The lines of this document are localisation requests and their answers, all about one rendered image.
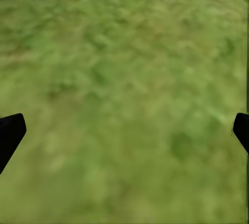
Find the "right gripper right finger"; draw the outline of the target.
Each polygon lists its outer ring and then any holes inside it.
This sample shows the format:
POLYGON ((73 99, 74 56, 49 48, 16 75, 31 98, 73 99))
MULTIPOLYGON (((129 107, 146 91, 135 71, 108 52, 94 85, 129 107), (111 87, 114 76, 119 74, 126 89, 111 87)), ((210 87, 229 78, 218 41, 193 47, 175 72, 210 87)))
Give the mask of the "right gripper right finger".
POLYGON ((249 154, 249 115, 238 113, 233 125, 233 132, 249 154))

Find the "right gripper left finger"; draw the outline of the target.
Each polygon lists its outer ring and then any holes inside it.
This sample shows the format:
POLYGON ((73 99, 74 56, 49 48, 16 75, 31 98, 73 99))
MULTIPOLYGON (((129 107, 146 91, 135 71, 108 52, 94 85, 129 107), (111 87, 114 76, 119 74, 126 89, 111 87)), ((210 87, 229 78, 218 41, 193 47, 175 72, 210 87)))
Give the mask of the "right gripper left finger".
POLYGON ((0 119, 0 174, 26 134, 22 113, 0 119))

